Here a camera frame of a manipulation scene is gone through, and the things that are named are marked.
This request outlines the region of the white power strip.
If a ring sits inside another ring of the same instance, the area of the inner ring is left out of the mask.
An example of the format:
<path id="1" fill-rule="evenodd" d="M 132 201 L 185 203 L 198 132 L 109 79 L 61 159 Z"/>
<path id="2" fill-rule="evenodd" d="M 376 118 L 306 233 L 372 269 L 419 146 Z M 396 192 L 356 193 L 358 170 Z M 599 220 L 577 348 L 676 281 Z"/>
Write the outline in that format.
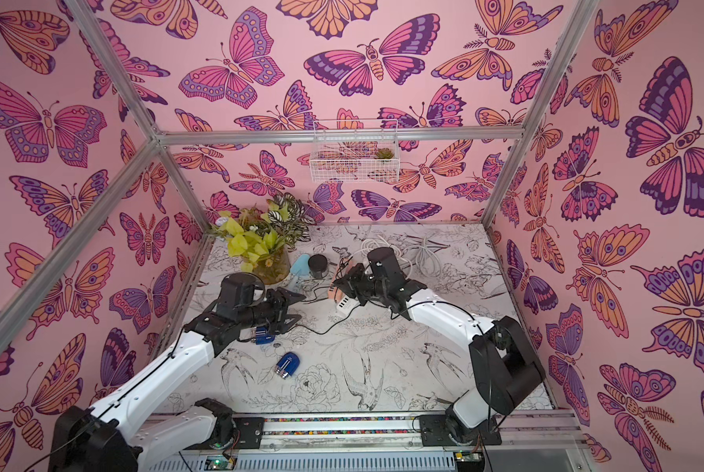
<path id="1" fill-rule="evenodd" d="M 336 311 L 339 314 L 342 314 L 342 316 L 346 317 L 349 316 L 352 311 L 359 306 L 359 303 L 356 299 L 349 298 L 347 296 L 344 296 L 337 304 L 336 304 Z"/>

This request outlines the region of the orange power strip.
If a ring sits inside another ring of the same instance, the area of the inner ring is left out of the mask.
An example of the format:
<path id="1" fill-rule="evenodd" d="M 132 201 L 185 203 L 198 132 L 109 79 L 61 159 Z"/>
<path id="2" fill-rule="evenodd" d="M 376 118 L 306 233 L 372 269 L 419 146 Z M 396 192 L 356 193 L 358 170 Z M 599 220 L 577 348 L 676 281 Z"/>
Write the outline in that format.
<path id="1" fill-rule="evenodd" d="M 332 299 L 334 302 L 339 302 L 344 294 L 343 292 L 334 285 L 334 281 L 336 279 L 342 278 L 348 271 L 351 269 L 353 266 L 354 260 L 353 259 L 343 259 L 341 260 L 337 266 L 334 269 L 334 272 L 331 273 L 330 275 L 332 276 L 330 278 L 330 288 L 328 289 L 328 298 Z"/>

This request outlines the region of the blue clip bottom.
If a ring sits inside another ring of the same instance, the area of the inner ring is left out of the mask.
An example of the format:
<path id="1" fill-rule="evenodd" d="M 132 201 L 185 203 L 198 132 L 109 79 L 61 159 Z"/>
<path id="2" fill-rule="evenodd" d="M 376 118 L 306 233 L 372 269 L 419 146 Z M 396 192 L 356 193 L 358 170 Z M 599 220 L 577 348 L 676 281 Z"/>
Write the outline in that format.
<path id="1" fill-rule="evenodd" d="M 293 352 L 285 353 L 275 365 L 275 373 L 286 379 L 293 376 L 300 366 L 299 356 Z"/>

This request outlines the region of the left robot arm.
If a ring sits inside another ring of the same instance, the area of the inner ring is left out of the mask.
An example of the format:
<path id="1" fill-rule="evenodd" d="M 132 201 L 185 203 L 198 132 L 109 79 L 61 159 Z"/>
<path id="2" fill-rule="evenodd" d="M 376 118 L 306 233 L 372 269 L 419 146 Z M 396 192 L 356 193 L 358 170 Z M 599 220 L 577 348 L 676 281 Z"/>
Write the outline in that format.
<path id="1" fill-rule="evenodd" d="M 140 373 L 86 409 L 72 407 L 56 421 L 51 471 L 140 471 L 186 450 L 222 450 L 238 441 L 233 411 L 205 398 L 184 413 L 150 423 L 155 409 L 196 371 L 212 363 L 247 328 L 284 334 L 299 322 L 288 312 L 305 295 L 267 288 L 251 273 L 224 277 L 220 293 L 185 324 L 175 342 Z"/>

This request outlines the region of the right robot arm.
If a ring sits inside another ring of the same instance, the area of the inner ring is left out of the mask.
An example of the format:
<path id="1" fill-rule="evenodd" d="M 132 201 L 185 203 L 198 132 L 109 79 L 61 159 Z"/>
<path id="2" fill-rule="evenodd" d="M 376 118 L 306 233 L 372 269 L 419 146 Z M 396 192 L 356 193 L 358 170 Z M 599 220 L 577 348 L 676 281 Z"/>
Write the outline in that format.
<path id="1" fill-rule="evenodd" d="M 456 444 L 488 440 L 499 429 L 496 415 L 515 411 L 547 374 L 517 320 L 480 317 L 408 278 L 391 248 L 368 254 L 334 279 L 334 288 L 365 305 L 375 302 L 395 316 L 435 330 L 469 354 L 475 385 L 446 409 L 444 428 Z"/>

